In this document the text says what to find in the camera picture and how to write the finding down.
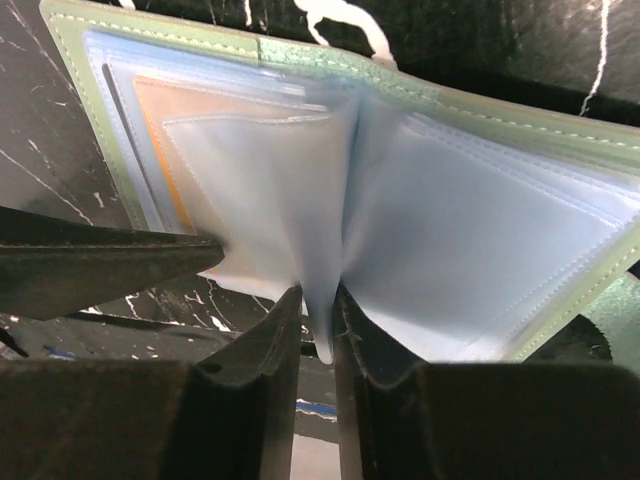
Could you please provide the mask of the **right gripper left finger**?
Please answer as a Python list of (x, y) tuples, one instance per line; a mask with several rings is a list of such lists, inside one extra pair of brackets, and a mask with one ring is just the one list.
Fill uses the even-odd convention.
[(5, 479), (286, 479), (299, 288), (198, 362), (5, 361)]

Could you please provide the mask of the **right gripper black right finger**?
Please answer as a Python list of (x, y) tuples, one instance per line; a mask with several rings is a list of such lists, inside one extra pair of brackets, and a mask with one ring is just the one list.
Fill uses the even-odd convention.
[(639, 379), (603, 363), (430, 363), (345, 288), (333, 307), (345, 479), (635, 479)]

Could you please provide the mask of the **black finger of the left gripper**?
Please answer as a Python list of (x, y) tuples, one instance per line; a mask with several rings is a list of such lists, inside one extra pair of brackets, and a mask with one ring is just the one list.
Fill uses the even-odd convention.
[(89, 226), (4, 207), (1, 310), (36, 320), (193, 275), (224, 259), (217, 239)]

